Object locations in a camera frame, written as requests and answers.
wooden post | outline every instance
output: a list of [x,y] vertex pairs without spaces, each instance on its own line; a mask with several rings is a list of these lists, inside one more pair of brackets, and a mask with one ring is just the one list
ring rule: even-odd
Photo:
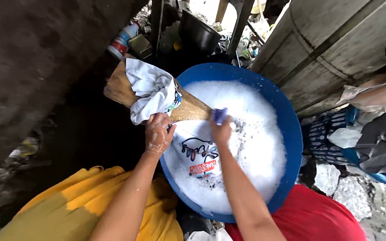
[[224,14],[226,13],[227,5],[229,0],[220,0],[218,4],[217,16],[215,17],[215,21],[221,23]]

rock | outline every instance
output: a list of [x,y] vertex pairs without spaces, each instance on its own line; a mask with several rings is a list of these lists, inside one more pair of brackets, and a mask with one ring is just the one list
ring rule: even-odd
[[327,196],[331,196],[338,186],[339,176],[340,171],[334,165],[317,165],[315,186],[323,191]]
[[352,175],[364,175],[364,172],[354,166],[346,166],[346,171]]
[[347,177],[340,180],[333,199],[345,205],[358,221],[371,217],[366,190],[360,185],[357,177]]

soapy water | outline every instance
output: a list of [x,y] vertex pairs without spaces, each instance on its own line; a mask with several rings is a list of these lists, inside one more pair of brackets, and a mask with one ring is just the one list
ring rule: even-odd
[[[200,81],[184,89],[212,108],[228,108],[233,119],[229,149],[265,202],[269,202],[285,173],[287,161],[272,105],[257,90],[238,81]],[[169,148],[165,156],[174,151],[177,149]],[[196,178],[190,174],[190,163],[176,158],[165,161],[180,190],[204,212],[232,213],[221,170],[215,170],[217,175]]]

blue laundry basket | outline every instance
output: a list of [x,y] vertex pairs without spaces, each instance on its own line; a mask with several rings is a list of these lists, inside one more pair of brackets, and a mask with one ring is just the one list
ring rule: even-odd
[[[281,184],[277,188],[275,195],[267,203],[271,213],[275,212],[284,202],[288,193],[292,189],[302,162],[302,132],[296,113],[292,109],[290,101],[270,80],[249,70],[222,63],[203,63],[193,66],[184,71],[177,80],[182,86],[196,81],[232,81],[237,80],[243,84],[253,86],[276,110],[279,129],[282,132],[285,148],[287,151],[287,164],[285,174],[281,179]],[[180,199],[192,210],[204,217],[220,222],[235,223],[233,215],[208,213],[195,202],[190,200],[175,183],[171,173],[166,166],[164,156],[160,158],[162,169],[168,179],[169,184],[174,189]]]

soapy hand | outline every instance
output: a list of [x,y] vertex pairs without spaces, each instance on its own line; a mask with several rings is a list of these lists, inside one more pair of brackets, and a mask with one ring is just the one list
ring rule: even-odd
[[217,146],[227,145],[232,134],[232,128],[230,127],[231,121],[232,117],[230,115],[227,116],[226,120],[221,126],[217,125],[214,120],[209,121],[211,125],[212,136]]
[[152,114],[145,124],[145,151],[159,155],[168,148],[177,125],[165,113]]

